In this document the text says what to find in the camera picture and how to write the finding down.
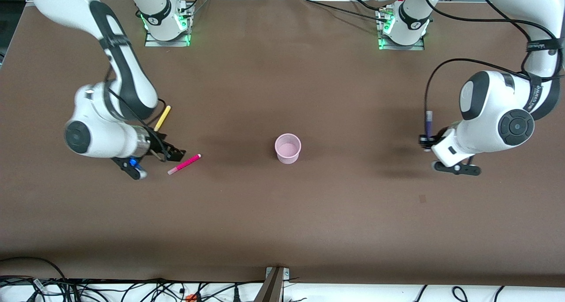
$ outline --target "pink cup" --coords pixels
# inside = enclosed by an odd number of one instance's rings
[[[275,151],[279,161],[284,164],[292,164],[298,159],[302,144],[296,135],[286,133],[275,141]]]

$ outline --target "pen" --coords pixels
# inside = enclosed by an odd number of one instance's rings
[[[198,161],[198,159],[200,159],[200,157],[202,157],[202,155],[195,155],[195,156],[191,157],[190,159],[187,159],[183,163],[180,163],[176,167],[170,169],[167,173],[169,173],[169,175],[171,175],[173,173],[177,173],[181,169],[184,169],[185,167],[189,166],[190,164]]]

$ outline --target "brown tabletop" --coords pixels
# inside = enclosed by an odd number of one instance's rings
[[[435,15],[425,51],[383,51],[368,19],[302,0],[211,0],[190,47],[149,48],[133,1],[103,1],[172,105],[162,132],[203,157],[171,176],[174,164],[149,157],[133,181],[73,154],[73,95],[108,62],[91,36],[28,7],[0,70],[0,256],[49,258],[81,278],[244,281],[283,264],[302,282],[565,285],[563,105],[523,146],[478,155],[480,177],[433,172],[417,145],[434,67],[519,69],[525,40],[511,25]],[[460,87],[481,69],[438,73],[435,131],[460,119]],[[286,132],[302,140],[293,165],[274,155]],[[36,263],[0,271],[55,276]]]

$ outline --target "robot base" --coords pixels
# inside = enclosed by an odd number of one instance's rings
[[[188,47],[190,46],[190,36],[192,33],[192,23],[194,22],[194,9],[195,6],[192,5],[188,10],[186,10],[183,14],[187,16],[187,18],[182,18],[182,15],[178,19],[180,26],[185,26],[186,30],[180,33],[176,38],[169,40],[169,41],[160,41],[155,39],[149,31],[147,31],[147,26],[145,26],[145,30],[147,34],[145,35],[145,47]]]
[[[375,16],[377,18],[384,18],[387,20],[386,23],[378,22],[377,21],[377,37],[379,38],[379,49],[388,49],[388,50],[424,50],[424,38],[420,37],[420,39],[416,42],[416,44],[404,46],[398,45],[393,42],[390,37],[385,34],[385,30],[389,30],[391,26],[394,24],[394,15],[392,14],[392,4],[387,5],[385,8],[381,8],[381,10],[375,11]]]

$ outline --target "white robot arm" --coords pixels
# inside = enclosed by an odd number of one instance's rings
[[[529,47],[546,49],[544,41],[559,40],[563,0],[492,0],[492,3],[511,18],[545,27],[556,38],[539,28],[525,26],[532,40],[539,41]],[[472,76],[460,92],[463,120],[444,129],[430,145],[442,163],[440,167],[460,167],[461,161],[475,154],[503,151],[527,141],[534,131],[534,120],[546,116],[559,101],[559,81],[543,82],[543,78],[553,77],[561,69],[557,57],[555,49],[529,53],[524,69],[531,80],[495,71],[481,71]]]
[[[68,147],[89,157],[127,159],[141,158],[152,145],[160,145],[160,151],[170,159],[164,142],[155,132],[125,123],[151,116],[158,98],[111,8],[100,0],[34,0],[34,3],[52,21],[94,36],[116,73],[114,80],[85,85],[76,92],[75,112],[65,126]],[[146,175],[141,167],[136,169],[137,179]]]
[[[190,16],[184,0],[133,0],[145,27],[157,40],[169,41],[188,28],[186,18]]]

